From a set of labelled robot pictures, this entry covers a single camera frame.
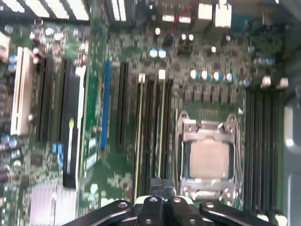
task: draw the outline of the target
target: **black connector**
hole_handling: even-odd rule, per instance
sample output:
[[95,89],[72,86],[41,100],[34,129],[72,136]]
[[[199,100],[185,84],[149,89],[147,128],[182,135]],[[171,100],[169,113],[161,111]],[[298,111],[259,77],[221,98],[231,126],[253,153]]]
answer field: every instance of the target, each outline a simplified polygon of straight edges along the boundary
[[51,109],[53,70],[53,59],[42,59],[42,64],[40,67],[40,104],[38,111],[38,124],[36,130],[36,140],[42,143],[48,141],[49,135],[49,115]]
[[124,146],[125,123],[127,121],[127,78],[128,63],[122,62],[119,75],[118,116],[117,116],[117,145]]

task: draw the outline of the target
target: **pcie slot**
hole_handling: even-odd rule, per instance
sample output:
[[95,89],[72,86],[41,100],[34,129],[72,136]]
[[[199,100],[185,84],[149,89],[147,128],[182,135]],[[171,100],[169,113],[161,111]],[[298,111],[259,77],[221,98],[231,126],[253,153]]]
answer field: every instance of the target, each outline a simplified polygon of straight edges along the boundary
[[162,142],[162,164],[161,164],[161,178],[167,178],[167,167],[169,157],[169,132],[170,132],[170,116],[171,116],[171,95],[172,95],[172,82],[167,80],[165,84],[165,104],[163,114],[163,142]]
[[28,48],[18,47],[15,89],[11,116],[11,135],[28,134],[27,116],[31,110],[33,60]]
[[123,146],[125,141],[125,123],[127,121],[127,77],[128,63],[122,62],[119,75],[119,96],[117,116],[117,145]]
[[151,132],[153,125],[152,111],[153,111],[153,90],[154,81],[148,81],[146,84],[146,100],[145,100],[145,115],[143,122],[143,148],[142,148],[142,175],[141,175],[141,191],[142,195],[149,192],[151,169],[152,169],[152,152],[151,152]]
[[110,76],[111,76],[111,61],[107,60],[104,66],[104,94],[103,94],[103,122],[100,147],[102,149],[106,146],[108,118],[109,118],[109,98],[110,98]]
[[137,110],[136,110],[136,129],[135,129],[135,165],[134,165],[134,189],[133,189],[133,200],[135,201],[138,197],[138,180],[140,171],[140,158],[141,158],[141,146],[142,146],[142,117],[143,117],[143,93],[144,93],[144,82],[138,84],[137,92]]
[[68,79],[71,72],[71,67],[73,62],[71,59],[64,59],[62,63],[62,93],[61,93],[61,103],[60,103],[60,113],[59,113],[59,130],[57,141],[63,141],[63,120],[64,120],[64,106],[65,106],[65,98],[68,87]]
[[40,104],[36,131],[36,139],[38,142],[48,141],[53,69],[53,59],[44,58],[41,64]]

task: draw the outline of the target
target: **dimm slot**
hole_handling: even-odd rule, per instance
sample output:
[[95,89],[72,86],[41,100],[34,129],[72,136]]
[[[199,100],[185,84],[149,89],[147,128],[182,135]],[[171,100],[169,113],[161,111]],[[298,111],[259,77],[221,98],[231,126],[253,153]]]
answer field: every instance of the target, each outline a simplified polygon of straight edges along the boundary
[[128,63],[122,62],[119,75],[117,145],[123,147],[125,141],[125,123],[127,121],[127,77]]
[[161,164],[161,178],[167,178],[167,167],[168,157],[169,157],[169,126],[170,126],[170,115],[171,115],[171,94],[172,94],[172,82],[168,80],[165,84],[165,105],[164,105],[164,115],[163,115],[163,152],[162,152],[162,164]]
[[148,81],[146,85],[146,100],[145,100],[145,117],[143,127],[143,154],[142,154],[142,195],[148,194],[150,191],[150,179],[152,168],[152,153],[151,153],[151,131],[152,131],[152,106],[153,106],[153,89],[154,81]]
[[51,107],[51,90],[53,80],[54,61],[44,58],[41,65],[40,105],[36,139],[38,142],[47,142],[49,134],[49,114]]
[[111,61],[105,62],[104,72],[104,94],[103,94],[103,120],[100,148],[104,149],[107,141],[108,115],[109,115],[109,95],[110,95],[110,76]]

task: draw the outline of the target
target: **blue connector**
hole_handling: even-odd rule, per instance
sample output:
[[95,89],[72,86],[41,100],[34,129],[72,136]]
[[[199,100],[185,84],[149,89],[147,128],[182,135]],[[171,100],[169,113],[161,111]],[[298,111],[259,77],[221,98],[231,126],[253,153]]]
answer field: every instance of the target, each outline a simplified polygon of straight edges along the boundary
[[104,72],[104,95],[103,95],[103,123],[102,134],[100,140],[100,148],[104,149],[107,141],[107,129],[109,118],[109,96],[110,96],[110,76],[111,76],[111,61],[105,62]]
[[52,153],[56,153],[57,144],[52,144]]

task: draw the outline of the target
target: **electrolytic capacitor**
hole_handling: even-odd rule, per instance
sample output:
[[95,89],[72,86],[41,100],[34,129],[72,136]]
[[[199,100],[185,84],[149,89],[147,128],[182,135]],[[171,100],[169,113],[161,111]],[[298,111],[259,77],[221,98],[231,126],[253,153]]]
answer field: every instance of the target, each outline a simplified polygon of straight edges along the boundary
[[10,167],[8,165],[4,165],[0,168],[0,174],[6,174],[10,172]]
[[160,30],[160,28],[157,27],[155,29],[154,36],[153,36],[154,42],[158,42],[158,38],[159,38],[160,34],[161,34],[161,30]]
[[2,135],[1,143],[4,145],[8,144],[9,143],[9,135],[7,135],[7,134]]
[[7,182],[9,180],[9,173],[0,174],[0,183]]

